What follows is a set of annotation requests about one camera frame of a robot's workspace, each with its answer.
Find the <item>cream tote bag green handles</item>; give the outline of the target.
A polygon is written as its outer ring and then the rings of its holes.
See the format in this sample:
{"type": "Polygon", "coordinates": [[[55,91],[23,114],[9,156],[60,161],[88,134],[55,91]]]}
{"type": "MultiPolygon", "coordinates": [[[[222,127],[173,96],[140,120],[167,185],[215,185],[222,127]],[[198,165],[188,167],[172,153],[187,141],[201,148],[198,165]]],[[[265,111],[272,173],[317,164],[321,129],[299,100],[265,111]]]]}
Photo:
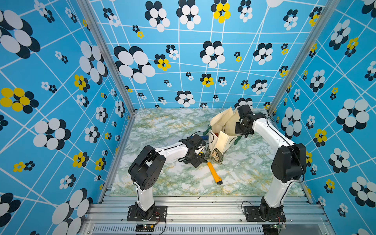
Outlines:
{"type": "Polygon", "coordinates": [[[238,110],[232,108],[228,108],[211,119],[208,129],[209,160],[222,164],[225,152],[241,137],[235,133],[239,119],[238,110]]]}

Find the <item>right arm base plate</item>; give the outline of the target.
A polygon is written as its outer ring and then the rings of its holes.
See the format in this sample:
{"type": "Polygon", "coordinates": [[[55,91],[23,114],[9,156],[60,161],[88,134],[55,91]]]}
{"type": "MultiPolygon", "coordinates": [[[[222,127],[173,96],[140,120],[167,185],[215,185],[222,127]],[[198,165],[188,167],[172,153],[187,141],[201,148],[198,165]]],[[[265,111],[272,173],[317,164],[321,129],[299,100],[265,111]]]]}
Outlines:
{"type": "Polygon", "coordinates": [[[247,222],[286,222],[285,213],[281,208],[264,208],[244,206],[243,211],[247,222]]]}

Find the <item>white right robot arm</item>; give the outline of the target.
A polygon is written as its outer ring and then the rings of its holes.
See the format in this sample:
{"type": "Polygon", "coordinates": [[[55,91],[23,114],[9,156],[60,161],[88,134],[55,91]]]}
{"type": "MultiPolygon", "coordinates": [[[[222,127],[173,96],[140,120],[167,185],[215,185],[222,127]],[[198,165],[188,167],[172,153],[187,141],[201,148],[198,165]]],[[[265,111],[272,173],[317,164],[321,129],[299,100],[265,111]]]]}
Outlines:
{"type": "Polygon", "coordinates": [[[239,111],[240,121],[236,123],[236,134],[248,137],[258,133],[274,149],[271,164],[273,180],[268,192],[262,197],[260,217],[267,221],[283,210],[283,202],[290,186],[301,183],[306,173],[306,147],[296,144],[274,127],[263,113],[239,111]]]}

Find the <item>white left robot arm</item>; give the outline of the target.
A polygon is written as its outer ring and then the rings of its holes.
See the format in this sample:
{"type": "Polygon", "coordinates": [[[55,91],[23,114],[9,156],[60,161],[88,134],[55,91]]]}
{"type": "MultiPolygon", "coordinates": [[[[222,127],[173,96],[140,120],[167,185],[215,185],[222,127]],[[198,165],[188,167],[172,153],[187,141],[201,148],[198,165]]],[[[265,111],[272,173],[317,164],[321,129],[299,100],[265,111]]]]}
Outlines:
{"type": "Polygon", "coordinates": [[[135,210],[140,219],[150,220],[155,215],[153,186],[165,163],[178,161],[198,167],[206,161],[206,145],[202,137],[195,134],[167,147],[154,148],[148,145],[142,149],[128,169],[137,190],[135,210]]]}

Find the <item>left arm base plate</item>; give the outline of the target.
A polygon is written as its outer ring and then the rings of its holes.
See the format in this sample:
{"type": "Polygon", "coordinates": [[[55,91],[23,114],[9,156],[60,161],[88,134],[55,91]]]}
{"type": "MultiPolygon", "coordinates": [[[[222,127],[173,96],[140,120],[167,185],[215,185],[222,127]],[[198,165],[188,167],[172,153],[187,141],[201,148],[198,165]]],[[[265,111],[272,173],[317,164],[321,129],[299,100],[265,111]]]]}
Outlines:
{"type": "Polygon", "coordinates": [[[152,206],[147,211],[143,211],[139,206],[132,205],[128,208],[127,221],[143,222],[143,221],[166,221],[167,206],[152,206]]]}

